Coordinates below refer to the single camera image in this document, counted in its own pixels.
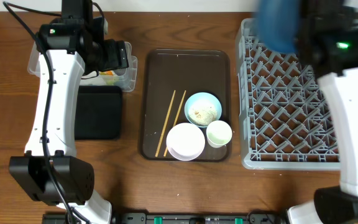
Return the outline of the yellow snack wrapper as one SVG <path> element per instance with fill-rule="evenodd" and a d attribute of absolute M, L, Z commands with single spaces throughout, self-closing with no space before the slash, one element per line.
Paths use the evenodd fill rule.
<path fill-rule="evenodd" d="M 115 85 L 119 81 L 119 76 L 112 70 L 107 72 L 100 72 L 101 78 L 106 85 Z"/>

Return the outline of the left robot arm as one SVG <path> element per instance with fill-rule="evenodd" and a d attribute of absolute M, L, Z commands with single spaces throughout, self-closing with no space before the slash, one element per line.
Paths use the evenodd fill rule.
<path fill-rule="evenodd" d="M 93 1 L 63 1 L 53 20 L 32 33 L 39 53 L 39 94 L 22 156 L 9 173 L 36 202 L 65 209 L 61 223 L 116 223 L 112 204 L 94 188 L 93 166 L 77 158 L 75 115 L 81 79 L 132 70 L 123 41 L 105 39 L 108 22 L 94 17 Z"/>

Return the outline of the light blue bowl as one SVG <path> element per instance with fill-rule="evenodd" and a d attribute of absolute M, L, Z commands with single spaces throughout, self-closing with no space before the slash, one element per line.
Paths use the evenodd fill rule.
<path fill-rule="evenodd" d="M 217 97 L 207 92 L 191 95 L 185 103 L 186 119 L 199 128 L 206 128 L 220 119 L 223 108 Z"/>

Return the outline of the dark blue plate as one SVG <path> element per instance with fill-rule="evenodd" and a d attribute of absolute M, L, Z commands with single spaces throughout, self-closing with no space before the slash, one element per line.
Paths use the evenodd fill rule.
<path fill-rule="evenodd" d="M 260 0 L 256 13 L 259 39 L 272 51 L 297 53 L 295 37 L 300 20 L 299 0 Z"/>

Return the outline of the rice and food scraps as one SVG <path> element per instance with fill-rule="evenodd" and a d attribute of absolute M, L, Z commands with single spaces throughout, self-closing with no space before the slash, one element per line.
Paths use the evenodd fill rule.
<path fill-rule="evenodd" d="M 190 121 L 198 126 L 208 126 L 216 120 L 217 115 L 215 106 L 205 100 L 195 102 L 188 111 Z"/>

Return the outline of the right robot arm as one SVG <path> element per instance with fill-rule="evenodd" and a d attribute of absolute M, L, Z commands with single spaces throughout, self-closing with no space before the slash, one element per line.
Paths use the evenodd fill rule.
<path fill-rule="evenodd" d="M 287 210 L 288 223 L 358 222 L 358 28 L 343 1 L 300 1 L 296 47 L 329 106 L 340 155 L 340 182 Z"/>

